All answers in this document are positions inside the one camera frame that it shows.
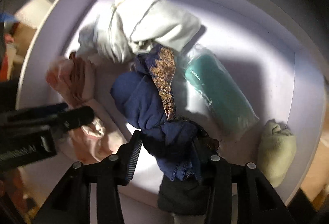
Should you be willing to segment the pink floral garment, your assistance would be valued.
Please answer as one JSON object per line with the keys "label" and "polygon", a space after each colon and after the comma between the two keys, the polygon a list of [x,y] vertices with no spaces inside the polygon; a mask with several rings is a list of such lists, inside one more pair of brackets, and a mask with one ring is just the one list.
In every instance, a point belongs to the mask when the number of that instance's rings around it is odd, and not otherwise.
{"label": "pink floral garment", "polygon": [[69,131],[78,161],[98,163],[127,143],[115,121],[96,99],[96,66],[90,60],[73,51],[69,57],[53,61],[45,79],[70,109],[87,114],[79,127]]}

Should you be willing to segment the teal cloth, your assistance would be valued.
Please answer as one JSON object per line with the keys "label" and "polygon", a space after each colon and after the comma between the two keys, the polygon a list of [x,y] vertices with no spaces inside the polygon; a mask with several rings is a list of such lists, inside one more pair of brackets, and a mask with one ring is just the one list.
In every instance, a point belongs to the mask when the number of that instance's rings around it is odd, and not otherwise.
{"label": "teal cloth", "polygon": [[249,100],[211,50],[194,45],[185,55],[183,76],[203,97],[227,139],[240,140],[258,123]]}

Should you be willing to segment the navy blue garment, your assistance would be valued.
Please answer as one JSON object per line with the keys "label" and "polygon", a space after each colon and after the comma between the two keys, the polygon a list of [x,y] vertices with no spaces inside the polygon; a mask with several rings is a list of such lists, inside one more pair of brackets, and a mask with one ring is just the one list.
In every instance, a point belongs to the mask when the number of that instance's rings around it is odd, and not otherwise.
{"label": "navy blue garment", "polygon": [[219,142],[198,123],[176,115],[175,71],[173,51],[156,44],[135,57],[132,69],[115,79],[110,94],[125,120],[142,132],[143,146],[165,176],[184,181],[194,175],[202,181],[193,140],[200,139],[211,150],[218,150]]}

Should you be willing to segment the white grey garment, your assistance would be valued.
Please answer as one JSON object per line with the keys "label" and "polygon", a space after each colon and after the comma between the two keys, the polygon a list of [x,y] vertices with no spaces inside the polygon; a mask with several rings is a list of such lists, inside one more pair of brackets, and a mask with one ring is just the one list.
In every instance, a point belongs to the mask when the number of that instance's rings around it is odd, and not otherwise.
{"label": "white grey garment", "polygon": [[180,52],[200,27],[196,16],[168,0],[114,0],[80,30],[76,56],[126,63],[156,43]]}

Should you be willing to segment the cream yellow sock roll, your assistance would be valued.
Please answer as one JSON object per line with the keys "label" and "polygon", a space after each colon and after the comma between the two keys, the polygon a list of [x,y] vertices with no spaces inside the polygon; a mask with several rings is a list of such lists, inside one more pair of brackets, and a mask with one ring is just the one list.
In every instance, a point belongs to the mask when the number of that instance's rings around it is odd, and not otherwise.
{"label": "cream yellow sock roll", "polygon": [[269,120],[260,137],[256,165],[274,188],[283,182],[296,152],[296,136],[286,125]]}

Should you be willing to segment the black folded sock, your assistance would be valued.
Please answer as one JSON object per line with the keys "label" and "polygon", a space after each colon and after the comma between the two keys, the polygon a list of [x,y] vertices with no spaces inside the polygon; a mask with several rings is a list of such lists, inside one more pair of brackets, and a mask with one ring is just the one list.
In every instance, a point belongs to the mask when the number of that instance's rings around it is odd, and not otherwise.
{"label": "black folded sock", "polygon": [[202,216],[206,214],[210,189],[199,183],[194,175],[184,181],[171,181],[163,176],[158,193],[157,206],[160,210],[183,216]]}

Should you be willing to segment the open white drawer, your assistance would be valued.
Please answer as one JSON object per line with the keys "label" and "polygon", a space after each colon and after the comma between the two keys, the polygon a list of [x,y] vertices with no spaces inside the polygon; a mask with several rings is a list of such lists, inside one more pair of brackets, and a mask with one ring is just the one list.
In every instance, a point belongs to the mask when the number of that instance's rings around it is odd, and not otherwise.
{"label": "open white drawer", "polygon": [[16,107],[76,126],[38,132],[34,223],[296,223],[327,80],[312,0],[55,0]]}

